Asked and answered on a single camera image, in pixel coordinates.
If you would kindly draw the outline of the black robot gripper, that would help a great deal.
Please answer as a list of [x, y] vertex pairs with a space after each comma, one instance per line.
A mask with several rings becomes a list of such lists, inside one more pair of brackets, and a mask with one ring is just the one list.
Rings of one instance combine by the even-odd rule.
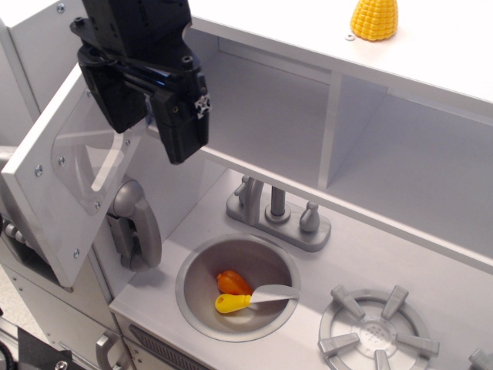
[[[84, 1], [87, 16], [70, 30], [108, 60], [178, 76], [200, 74], [200, 61], [184, 42], [192, 16], [187, 1]], [[79, 63], [86, 85], [108, 124], [124, 133], [147, 116], [146, 97], [126, 84], [117, 62]], [[158, 91], [149, 98], [159, 137], [172, 164], [181, 164], [209, 140], [209, 110], [183, 96]]]

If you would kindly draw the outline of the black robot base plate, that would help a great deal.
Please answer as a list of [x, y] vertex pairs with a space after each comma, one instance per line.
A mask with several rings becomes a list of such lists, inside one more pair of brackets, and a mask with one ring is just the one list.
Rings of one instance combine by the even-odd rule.
[[21, 328], [1, 329], [1, 369], [79, 369], [72, 356], [57, 351]]

